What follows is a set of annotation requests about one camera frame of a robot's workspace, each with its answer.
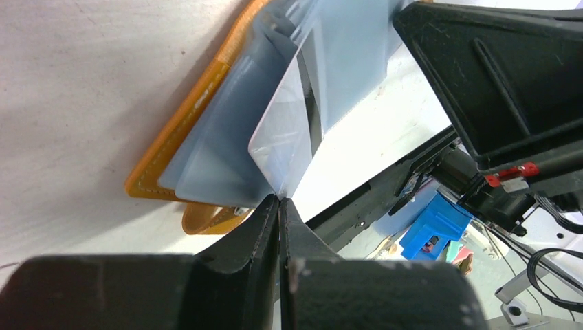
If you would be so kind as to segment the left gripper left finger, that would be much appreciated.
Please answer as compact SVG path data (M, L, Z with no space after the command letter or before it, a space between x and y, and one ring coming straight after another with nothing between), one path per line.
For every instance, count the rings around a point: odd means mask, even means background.
M268 329L279 200L197 254L52 255L1 289L2 329Z

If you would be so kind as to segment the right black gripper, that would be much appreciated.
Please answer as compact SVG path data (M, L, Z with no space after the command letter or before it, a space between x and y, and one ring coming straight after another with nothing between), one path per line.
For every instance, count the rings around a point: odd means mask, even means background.
M430 160L453 203L519 237L533 206L582 233L564 216L582 211L582 11L415 2L393 25L471 156Z

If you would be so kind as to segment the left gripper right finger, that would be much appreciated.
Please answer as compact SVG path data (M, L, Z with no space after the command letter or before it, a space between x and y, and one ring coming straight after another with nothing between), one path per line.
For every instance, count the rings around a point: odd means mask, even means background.
M436 261L345 259L280 202L283 329L486 329L470 283Z

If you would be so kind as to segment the yellow leather card holder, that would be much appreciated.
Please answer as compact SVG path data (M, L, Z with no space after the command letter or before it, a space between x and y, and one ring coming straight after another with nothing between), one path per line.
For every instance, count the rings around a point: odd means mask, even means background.
M186 204L186 234L225 234L275 194L248 144L293 53L308 60L322 138L386 78L405 1L250 1L129 175L129 196Z

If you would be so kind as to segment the white card with stripe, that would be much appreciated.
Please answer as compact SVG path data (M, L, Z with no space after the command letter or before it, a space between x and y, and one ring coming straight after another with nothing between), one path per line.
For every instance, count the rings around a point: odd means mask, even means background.
M252 138L248 151L279 199L293 197L322 141L309 73L314 33L300 43Z

